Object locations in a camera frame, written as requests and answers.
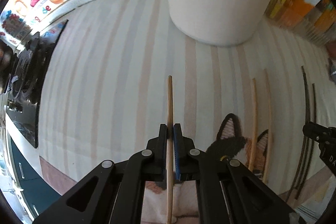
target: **cabinet handle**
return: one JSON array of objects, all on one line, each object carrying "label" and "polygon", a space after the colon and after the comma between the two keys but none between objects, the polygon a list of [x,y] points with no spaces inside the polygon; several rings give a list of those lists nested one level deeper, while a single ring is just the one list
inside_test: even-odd
[{"label": "cabinet handle", "polygon": [[24,179],[25,175],[23,174],[22,164],[20,162],[19,162],[19,168],[20,168],[20,172],[21,172],[21,177]]},{"label": "cabinet handle", "polygon": [[34,204],[33,204],[33,209],[34,209],[35,213],[39,216],[39,212],[37,211],[37,209],[36,209],[36,207],[35,207]]}]

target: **black stove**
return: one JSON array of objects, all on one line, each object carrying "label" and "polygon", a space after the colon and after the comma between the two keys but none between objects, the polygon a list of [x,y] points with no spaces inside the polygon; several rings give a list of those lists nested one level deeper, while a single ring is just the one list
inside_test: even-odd
[{"label": "black stove", "polygon": [[26,49],[14,55],[8,74],[7,114],[21,134],[38,147],[38,118],[45,75],[58,39],[67,20],[40,36],[36,33]]}]

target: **black mechanical arm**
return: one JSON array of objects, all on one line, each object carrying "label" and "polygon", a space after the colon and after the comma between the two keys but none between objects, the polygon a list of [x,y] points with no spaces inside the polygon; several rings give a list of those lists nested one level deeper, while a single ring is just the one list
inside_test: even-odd
[{"label": "black mechanical arm", "polygon": [[309,122],[303,126],[302,131],[306,137],[319,143],[321,160],[336,175],[336,128]]},{"label": "black mechanical arm", "polygon": [[[286,224],[293,209],[238,160],[219,161],[173,129],[176,178],[195,180],[202,224]],[[167,126],[129,160],[105,160],[38,216],[33,224],[136,224],[146,181],[163,181]]]}]

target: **wooden skewer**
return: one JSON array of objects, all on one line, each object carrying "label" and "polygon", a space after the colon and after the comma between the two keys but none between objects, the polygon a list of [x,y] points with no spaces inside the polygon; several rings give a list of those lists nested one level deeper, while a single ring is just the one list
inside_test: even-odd
[{"label": "wooden skewer", "polygon": [[269,85],[268,73],[266,69],[265,69],[265,81],[266,81],[266,94],[268,101],[268,140],[267,140],[266,162],[262,182],[266,184],[268,182],[269,163],[273,145],[271,88]]},{"label": "wooden skewer", "polygon": [[173,150],[173,80],[168,76],[168,119],[167,119],[167,224],[171,224],[173,214],[173,186],[174,186],[174,150]]},{"label": "wooden skewer", "polygon": [[253,127],[252,127],[252,147],[251,147],[251,155],[249,162],[249,170],[252,172],[254,168],[254,159],[255,153],[257,150],[257,142],[258,142],[258,113],[257,113],[257,87],[255,78],[252,79],[251,82],[252,88],[252,112],[253,112]]}]

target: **screw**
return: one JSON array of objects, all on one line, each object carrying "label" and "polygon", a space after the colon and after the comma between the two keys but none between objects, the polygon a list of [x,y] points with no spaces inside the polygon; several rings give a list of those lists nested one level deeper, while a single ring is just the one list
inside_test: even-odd
[{"label": "screw", "polygon": [[102,166],[103,168],[110,168],[112,165],[113,165],[113,162],[110,161],[110,160],[104,160],[104,161],[101,163],[101,166]]},{"label": "screw", "polygon": [[198,156],[201,152],[198,149],[191,149],[189,153],[192,156]]},{"label": "screw", "polygon": [[141,152],[141,155],[142,155],[142,156],[145,156],[145,157],[148,157],[148,156],[150,156],[151,154],[152,154],[152,151],[149,150],[149,149],[145,149],[145,150],[143,150],[143,151]]},{"label": "screw", "polygon": [[236,159],[230,160],[230,165],[232,167],[238,167],[240,165],[240,161]]}]

